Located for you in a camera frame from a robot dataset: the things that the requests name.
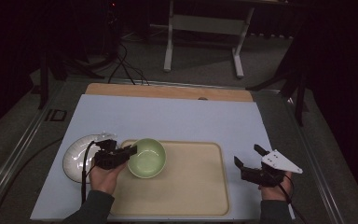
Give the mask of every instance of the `camera rig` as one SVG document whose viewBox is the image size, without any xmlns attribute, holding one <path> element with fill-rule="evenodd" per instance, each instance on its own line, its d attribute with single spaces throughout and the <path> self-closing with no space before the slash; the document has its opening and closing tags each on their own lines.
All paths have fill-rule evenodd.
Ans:
<svg viewBox="0 0 358 224">
<path fill-rule="evenodd" d="M 234 156 L 234 163 L 241 170 L 242 180 L 264 187 L 275 187 L 283 181 L 285 171 L 302 174 L 302 170 L 278 150 L 269 152 L 259 145 L 255 145 L 254 150 L 262 156 L 261 169 L 245 167 L 243 162 Z"/>
<path fill-rule="evenodd" d="M 115 169 L 130 159 L 130 156 L 137 153 L 137 146 L 126 146 L 116 149 L 117 141 L 113 139 L 96 142 L 96 146 L 100 147 L 94 155 L 94 162 L 96 166 L 104 170 Z"/>
<path fill-rule="evenodd" d="M 130 156 L 135 155 L 138 152 L 137 146 L 127 146 L 123 148 L 117 147 L 117 138 L 115 134 L 101 133 L 98 137 L 89 143 L 84 153 L 82 181 L 81 181 L 81 196 L 82 204 L 86 201 L 86 164 L 88 159 L 89 150 L 92 145 L 96 145 L 100 149 L 94 154 L 95 166 L 101 167 L 104 170 L 115 169 L 119 165 L 123 164 L 130 159 Z"/>
</svg>

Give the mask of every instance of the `white table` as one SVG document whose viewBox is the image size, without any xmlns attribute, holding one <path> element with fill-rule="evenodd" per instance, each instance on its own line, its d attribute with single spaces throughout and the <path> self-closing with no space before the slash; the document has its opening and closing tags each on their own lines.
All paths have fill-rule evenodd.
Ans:
<svg viewBox="0 0 358 224">
<path fill-rule="evenodd" d="M 31 219 L 62 220 L 79 208 L 80 184 L 65 175 L 62 158 L 75 140 L 103 131 L 116 133 L 119 143 L 145 137 L 215 142 L 223 151 L 230 203 L 229 212 L 221 217 L 110 215 L 108 220 L 233 221 L 259 218 L 260 192 L 255 184 L 241 180 L 240 171 L 233 162 L 233 157 L 237 156 L 246 166 L 259 168 L 261 158 L 253 150 L 254 144 L 271 150 L 256 103 L 85 94 L 77 105 Z"/>
</svg>

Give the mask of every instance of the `white plate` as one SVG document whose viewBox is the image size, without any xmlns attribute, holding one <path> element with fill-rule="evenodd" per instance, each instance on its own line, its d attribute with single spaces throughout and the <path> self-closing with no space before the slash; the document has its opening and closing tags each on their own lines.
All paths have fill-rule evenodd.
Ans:
<svg viewBox="0 0 358 224">
<path fill-rule="evenodd" d="M 97 139 L 98 134 L 91 134 L 76 140 L 65 152 L 62 160 L 62 167 L 65 174 L 75 182 L 81 183 L 81 173 L 83 171 L 83 160 L 87 146 L 90 142 Z M 94 157 L 95 152 L 100 148 L 92 145 L 89 149 L 89 154 L 86 160 L 86 171 L 88 172 L 91 167 L 91 159 Z"/>
</svg>

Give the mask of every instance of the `wire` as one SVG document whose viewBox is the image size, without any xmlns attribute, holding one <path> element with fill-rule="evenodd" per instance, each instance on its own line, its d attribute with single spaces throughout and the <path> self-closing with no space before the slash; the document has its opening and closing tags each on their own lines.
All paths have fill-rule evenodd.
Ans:
<svg viewBox="0 0 358 224">
<path fill-rule="evenodd" d="M 275 179 L 273 178 L 273 175 L 272 175 L 270 172 L 267 172 L 267 171 L 266 171 L 266 174 L 268 174 L 273 180 L 275 180 Z M 277 181 L 276 181 L 275 183 L 276 183 L 277 186 L 282 190 L 282 192 L 283 192 L 283 194 L 284 194 L 284 196 L 285 196 L 285 198 L 286 198 L 287 203 L 292 205 L 292 208 L 293 208 L 293 210 L 295 211 L 295 213 L 298 214 L 298 216 L 301 218 L 301 220 L 302 220 L 304 223 L 308 224 L 307 220 L 303 217 L 303 215 L 297 210 L 297 208 L 296 208 L 296 207 L 293 205 L 293 203 L 292 203 L 292 197 L 293 197 L 293 194 L 294 194 L 295 185 L 294 185 L 292 179 L 291 179 L 289 176 L 287 176 L 287 175 L 284 175 L 284 176 L 285 176 L 286 178 L 288 178 L 289 181 L 290 181 L 290 184 L 291 184 L 292 189 L 293 189 L 293 190 L 292 190 L 292 192 L 293 192 L 293 193 L 292 193 L 292 196 L 289 196 L 289 194 L 288 194 L 287 191 L 283 188 L 283 186 L 281 185 L 281 183 L 278 183 Z"/>
<path fill-rule="evenodd" d="M 88 176 L 91 172 L 92 169 L 94 169 L 94 167 L 96 166 L 96 164 L 94 164 L 93 166 L 91 166 L 91 168 L 89 168 L 89 171 L 87 172 L 86 176 Z"/>
<path fill-rule="evenodd" d="M 4 194 L 4 195 L 2 196 L 2 198 L 1 198 L 1 201 L 0 201 L 0 209 L 1 209 L 2 204 L 3 204 L 4 201 L 5 201 L 6 196 L 8 195 L 8 193 L 9 193 L 9 191 L 10 191 L 11 187 L 13 187 L 13 184 L 14 184 L 14 182 L 16 181 L 17 177 L 19 177 L 20 173 L 21 173 L 22 170 L 28 165 L 28 163 L 29 163 L 31 160 L 33 160 L 37 155 L 39 155 L 42 151 L 44 151 L 46 148 L 49 148 L 49 147 L 53 146 L 54 144 L 60 142 L 61 140 L 62 140 L 62 137 L 59 138 L 59 139 L 57 139 L 57 140 L 55 140 L 55 141 L 53 141 L 53 142 L 51 142 L 50 144 L 48 144 L 48 145 L 46 145 L 46 146 L 40 148 L 39 150 L 36 151 L 36 153 L 35 153 L 32 157 L 30 157 L 30 158 L 22 165 L 22 167 L 19 169 L 19 171 L 14 175 L 14 177 L 13 177 L 13 179 L 11 180 L 10 184 L 7 186 L 7 189 L 6 189 L 5 194 Z"/>
<path fill-rule="evenodd" d="M 149 35 L 148 37 L 152 37 L 152 36 L 155 36 L 155 35 L 159 35 L 159 34 L 162 34 L 162 33 L 167 32 L 167 31 L 168 31 L 168 29 L 163 29 L 163 30 L 160 30 L 160 31 L 157 31 L 157 32 L 153 33 L 152 35 Z M 138 37 L 137 39 L 130 39 L 130 38 L 128 38 L 128 37 L 130 37 L 130 36 L 132 36 L 132 35 L 136 35 L 136 33 L 135 33 L 135 32 L 132 32 L 132 33 L 129 33 L 129 34 L 127 34 L 127 35 L 123 35 L 123 36 L 121 37 L 121 39 L 122 39 L 122 40 L 125 40 L 125 41 L 131 41 L 131 42 L 139 42 L 139 41 L 145 40 L 144 38 L 141 38 L 141 37 Z"/>
<path fill-rule="evenodd" d="M 94 145 L 94 141 L 91 141 L 89 145 L 86 148 L 86 151 L 84 152 L 84 158 L 83 158 L 83 170 L 81 172 L 81 204 L 83 204 L 86 201 L 86 166 L 87 166 L 87 157 L 89 155 L 89 151 L 92 145 Z"/>
<path fill-rule="evenodd" d="M 132 69 L 133 71 L 135 71 L 135 72 L 141 77 L 141 82 L 142 82 L 142 84 L 144 84 L 144 81 L 145 81 L 146 84 L 149 86 L 150 84 L 149 84 L 149 82 L 147 81 L 147 78 L 144 76 L 144 72 L 143 72 L 141 69 L 139 69 L 139 68 L 133 67 L 130 63 L 128 63 L 128 62 L 126 61 L 127 54 L 128 54 L 127 48 L 126 48 L 123 44 L 121 44 L 121 43 L 120 43 L 119 45 L 124 49 L 124 56 L 123 56 L 123 57 L 121 57 L 121 56 L 119 56 L 119 55 L 117 56 L 117 58 L 118 58 L 118 60 L 119 60 L 119 63 L 118 63 L 118 65 L 117 65 L 117 67 L 115 68 L 115 70 L 114 70 L 114 71 L 112 72 L 112 74 L 110 75 L 110 77 L 109 77 L 109 79 L 108 79 L 108 83 L 111 82 L 111 80 L 112 80 L 112 78 L 113 78 L 113 75 L 116 73 L 116 71 L 118 70 L 118 68 L 119 68 L 120 66 L 122 66 L 122 67 L 124 68 L 124 71 L 125 71 L 127 77 L 130 79 L 130 81 L 132 82 L 133 85 L 136 85 L 136 84 L 135 84 L 133 78 L 131 77 L 130 72 L 128 71 L 127 68 Z"/>
</svg>

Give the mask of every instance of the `white bracket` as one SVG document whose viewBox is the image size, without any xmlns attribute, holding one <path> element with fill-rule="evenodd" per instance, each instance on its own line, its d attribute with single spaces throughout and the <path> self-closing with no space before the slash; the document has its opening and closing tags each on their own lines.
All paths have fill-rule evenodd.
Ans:
<svg viewBox="0 0 358 224">
<path fill-rule="evenodd" d="M 261 161 L 277 170 L 290 171 L 298 174 L 303 173 L 301 168 L 289 161 L 276 149 L 270 152 L 268 155 L 264 156 Z"/>
</svg>

